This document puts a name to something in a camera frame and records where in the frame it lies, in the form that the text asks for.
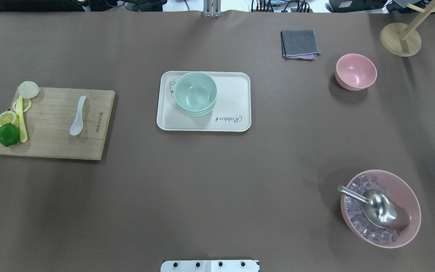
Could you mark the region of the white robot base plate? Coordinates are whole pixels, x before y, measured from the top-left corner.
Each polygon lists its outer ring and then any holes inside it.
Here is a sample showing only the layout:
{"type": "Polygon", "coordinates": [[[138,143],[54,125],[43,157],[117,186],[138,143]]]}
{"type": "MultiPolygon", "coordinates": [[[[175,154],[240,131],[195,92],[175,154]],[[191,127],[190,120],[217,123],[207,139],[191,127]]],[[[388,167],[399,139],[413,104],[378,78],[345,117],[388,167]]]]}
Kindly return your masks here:
{"type": "Polygon", "coordinates": [[[161,272],[259,272],[258,260],[168,260],[161,272]]]}

